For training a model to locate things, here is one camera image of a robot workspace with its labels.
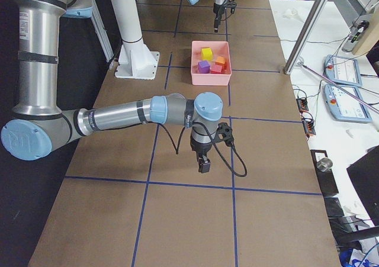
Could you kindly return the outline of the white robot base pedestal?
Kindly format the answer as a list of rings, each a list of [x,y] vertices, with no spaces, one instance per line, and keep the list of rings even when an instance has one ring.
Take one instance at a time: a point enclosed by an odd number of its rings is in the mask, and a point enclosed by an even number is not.
[[[111,3],[122,41],[115,76],[154,79],[160,53],[150,51],[143,41],[136,0],[111,0]]]

